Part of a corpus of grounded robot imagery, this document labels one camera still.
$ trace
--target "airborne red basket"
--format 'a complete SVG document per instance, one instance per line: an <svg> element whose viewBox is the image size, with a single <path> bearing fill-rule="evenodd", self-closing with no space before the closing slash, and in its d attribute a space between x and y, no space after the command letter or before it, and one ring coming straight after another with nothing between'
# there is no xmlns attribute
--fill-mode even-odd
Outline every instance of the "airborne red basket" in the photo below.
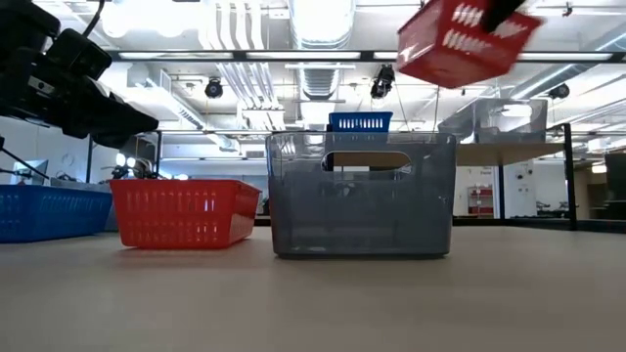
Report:
<svg viewBox="0 0 626 352"><path fill-rule="evenodd" d="M457 88L511 70L541 20L514 13L493 33L480 27L486 0L431 0L400 30L400 72Z"/></svg>
<svg viewBox="0 0 626 352"><path fill-rule="evenodd" d="M126 246L226 248L252 233L260 191L234 180L116 180L117 225Z"/></svg>

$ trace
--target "blue basket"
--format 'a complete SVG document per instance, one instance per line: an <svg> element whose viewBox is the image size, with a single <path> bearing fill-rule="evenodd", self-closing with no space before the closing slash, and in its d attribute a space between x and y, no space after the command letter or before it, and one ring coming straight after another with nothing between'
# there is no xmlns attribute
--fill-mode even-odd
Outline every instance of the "blue basket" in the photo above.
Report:
<svg viewBox="0 0 626 352"><path fill-rule="evenodd" d="M333 132L389 132L393 112L331 112Z"/></svg>
<svg viewBox="0 0 626 352"><path fill-rule="evenodd" d="M0 186L0 242L35 242L103 232L112 195L43 186Z"/></svg>

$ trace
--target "table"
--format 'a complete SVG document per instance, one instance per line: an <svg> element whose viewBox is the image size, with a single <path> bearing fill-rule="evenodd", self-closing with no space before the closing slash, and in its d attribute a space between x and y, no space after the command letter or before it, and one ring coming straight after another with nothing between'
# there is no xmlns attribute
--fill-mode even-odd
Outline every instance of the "table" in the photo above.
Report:
<svg viewBox="0 0 626 352"><path fill-rule="evenodd" d="M446 259L284 261L116 236L0 246L0 350L623 351L626 237L455 228Z"/></svg>

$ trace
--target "black camera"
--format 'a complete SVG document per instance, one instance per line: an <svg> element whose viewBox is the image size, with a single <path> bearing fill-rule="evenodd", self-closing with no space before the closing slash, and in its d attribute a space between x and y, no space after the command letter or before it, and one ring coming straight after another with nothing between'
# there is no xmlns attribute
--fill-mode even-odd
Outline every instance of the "black camera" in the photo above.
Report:
<svg viewBox="0 0 626 352"><path fill-rule="evenodd" d="M208 78L208 84L204 89L204 93L209 99L217 99L224 94L222 89L221 79L219 77Z"/></svg>
<svg viewBox="0 0 626 352"><path fill-rule="evenodd" d="M60 27L29 0L0 0L0 115L57 126L76 138L91 135L112 148L156 130L156 119L97 82L111 56L73 29L59 34ZM47 38L54 41L44 54Z"/></svg>
<svg viewBox="0 0 626 352"><path fill-rule="evenodd" d="M395 72L391 65L383 65L379 74L374 78L374 84L370 91L372 99L382 99L391 91L391 84L395 82Z"/></svg>
<svg viewBox="0 0 626 352"><path fill-rule="evenodd" d="M548 97L550 97L551 99L565 99L569 97L569 87L567 86L567 84L563 83L560 86L551 89L548 92Z"/></svg>

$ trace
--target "security camera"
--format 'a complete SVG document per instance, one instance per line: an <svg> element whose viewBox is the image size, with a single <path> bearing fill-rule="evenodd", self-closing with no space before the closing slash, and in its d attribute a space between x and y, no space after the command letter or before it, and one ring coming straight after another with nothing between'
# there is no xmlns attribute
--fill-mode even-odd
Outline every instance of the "security camera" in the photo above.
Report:
<svg viewBox="0 0 626 352"><path fill-rule="evenodd" d="M370 96L372 99L382 99L391 91L391 84L395 82L395 72L391 65L383 65L379 74L374 78L374 85Z"/></svg>
<svg viewBox="0 0 626 352"><path fill-rule="evenodd" d="M548 97L550 97L551 99L565 99L569 96L569 87L567 86L567 84L563 83L560 86L551 89L548 92Z"/></svg>
<svg viewBox="0 0 626 352"><path fill-rule="evenodd" d="M217 99L221 97L222 94L224 94L221 79L219 77L208 78L208 84L206 85L206 89L204 89L204 93L209 99Z"/></svg>

